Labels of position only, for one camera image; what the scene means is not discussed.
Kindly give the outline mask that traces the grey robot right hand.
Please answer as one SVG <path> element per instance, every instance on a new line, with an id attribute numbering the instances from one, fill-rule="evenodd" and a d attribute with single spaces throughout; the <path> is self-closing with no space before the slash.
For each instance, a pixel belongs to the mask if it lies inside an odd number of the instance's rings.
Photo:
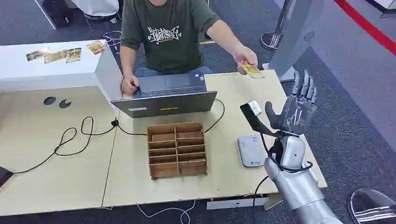
<path id="1" fill-rule="evenodd" d="M 265 104 L 271 128 L 301 135 L 316 112 L 317 95 L 318 89 L 308 70 L 305 69 L 303 75 L 295 71 L 292 92 L 286 98 L 281 113 L 274 112 L 271 102 Z"/>

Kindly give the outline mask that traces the person's right hand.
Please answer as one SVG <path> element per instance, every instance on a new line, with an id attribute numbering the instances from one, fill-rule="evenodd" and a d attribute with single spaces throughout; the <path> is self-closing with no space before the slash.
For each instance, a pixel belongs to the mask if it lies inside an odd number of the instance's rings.
<path id="1" fill-rule="evenodd" d="M 121 82 L 122 92 L 129 96 L 133 96 L 139 86 L 139 81 L 135 75 L 125 76 Z"/>

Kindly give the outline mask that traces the person's left hand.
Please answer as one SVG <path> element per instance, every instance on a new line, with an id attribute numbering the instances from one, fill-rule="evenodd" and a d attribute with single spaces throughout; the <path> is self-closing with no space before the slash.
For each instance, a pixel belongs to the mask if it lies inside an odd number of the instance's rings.
<path id="1" fill-rule="evenodd" d="M 241 45 L 232 54 L 233 59 L 237 63 L 237 67 L 240 68 L 243 63 L 248 63 L 257 67 L 258 57 L 252 49 Z"/>

